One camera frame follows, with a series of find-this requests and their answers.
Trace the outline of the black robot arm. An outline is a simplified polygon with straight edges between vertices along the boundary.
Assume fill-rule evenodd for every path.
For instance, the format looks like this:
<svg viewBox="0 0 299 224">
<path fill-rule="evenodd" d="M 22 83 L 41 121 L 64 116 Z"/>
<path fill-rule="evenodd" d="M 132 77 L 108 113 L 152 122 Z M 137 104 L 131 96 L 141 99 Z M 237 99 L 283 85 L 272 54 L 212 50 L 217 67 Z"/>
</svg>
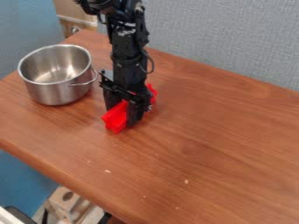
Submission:
<svg viewBox="0 0 299 224">
<path fill-rule="evenodd" d="M 148 63 L 147 53 L 149 32 L 145 28 L 145 7 L 143 0 L 73 0 L 83 11 L 97 18 L 107 27 L 112 45 L 112 70 L 101 70 L 107 110 L 127 101 L 125 125 L 132 127 L 151 109 L 151 90 L 145 86 Z"/>
</svg>

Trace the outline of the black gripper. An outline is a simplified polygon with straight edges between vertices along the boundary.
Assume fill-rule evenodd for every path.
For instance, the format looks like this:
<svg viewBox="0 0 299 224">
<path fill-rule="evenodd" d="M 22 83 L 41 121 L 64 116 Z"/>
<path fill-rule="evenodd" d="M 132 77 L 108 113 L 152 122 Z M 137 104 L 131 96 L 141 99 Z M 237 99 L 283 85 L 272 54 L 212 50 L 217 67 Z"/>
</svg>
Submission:
<svg viewBox="0 0 299 224">
<path fill-rule="evenodd" d="M 144 55 L 137 55 L 132 59 L 120 59 L 116 56 L 111 56 L 111 59 L 112 70 L 101 70 L 100 86 L 104 83 L 112 83 L 128 91 L 144 93 L 147 57 Z M 121 102 L 121 96 L 119 95 L 119 92 L 107 89 L 103 90 L 103 95 L 107 110 L 111 110 Z M 144 102 L 129 101 L 125 112 L 125 125 L 133 127 L 144 116 Z"/>
</svg>

